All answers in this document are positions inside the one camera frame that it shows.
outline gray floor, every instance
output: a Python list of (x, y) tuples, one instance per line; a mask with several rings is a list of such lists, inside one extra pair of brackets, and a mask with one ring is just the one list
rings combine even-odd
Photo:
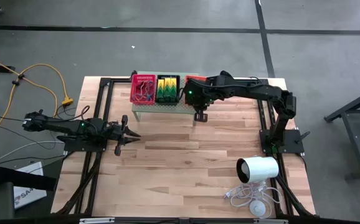
[[(261, 0), (261, 4), (268, 29), (360, 30), (360, 1)], [(0, 15), (4, 25), (259, 28), (252, 0), (101, 0), (98, 4), (0, 0), (0, 5), (6, 8)], [(322, 119), (360, 95), (360, 36), (268, 35), (268, 43), (276, 77), (286, 78), (288, 89), (298, 98), (296, 123), (302, 131), (311, 131), (304, 145), (317, 214), (360, 221), (360, 181), (344, 181), (346, 174), (360, 167), (343, 123), (327, 124)], [(267, 77), (260, 34), (0, 30), (0, 61), (17, 70), (34, 63), (52, 64), (64, 75), (75, 101), (87, 75), (129, 75), (132, 70), (217, 75), (227, 70), (238, 77)], [(59, 101), (63, 98), (62, 84), (50, 70), (36, 68), (27, 76), (53, 89)], [(14, 78), (0, 74), (0, 114)], [(21, 119), (41, 108), (52, 114), (52, 97), (23, 83), (8, 117)], [(16, 121), (2, 125), (38, 141), (52, 139), (47, 132), (25, 133)], [(1, 155), (27, 143), (0, 129)], [(61, 145), (51, 151), (34, 146), (7, 159), (55, 156), (61, 150)]]

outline wooden table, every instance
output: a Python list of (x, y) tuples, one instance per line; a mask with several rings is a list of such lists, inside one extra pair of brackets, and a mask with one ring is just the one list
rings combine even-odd
[[(76, 114), (90, 105), (85, 117), (93, 116), (100, 78), (85, 77)], [(284, 79), (268, 80), (269, 84), (286, 89)], [(108, 120), (120, 120), (127, 114), (129, 128), (142, 135), (141, 141), (122, 147), (120, 157), (113, 153), (116, 142), (109, 143), (100, 167), (93, 216), (254, 217), (247, 207), (234, 208), (223, 196), (240, 184), (235, 171), (237, 159), (263, 156), (256, 100), (217, 100), (206, 112), (208, 122), (193, 127), (188, 114), (146, 113), (138, 123), (131, 114), (129, 97), (130, 84), (115, 84)], [(267, 104), (264, 105), (268, 118)], [(294, 127), (292, 120), (287, 128)], [(64, 161), (52, 212), (60, 209), (78, 187), (84, 157), (84, 152), (76, 152)], [(314, 213), (303, 161), (294, 154), (283, 157), (288, 185), (305, 208)], [(88, 189), (85, 192), (83, 207)]]

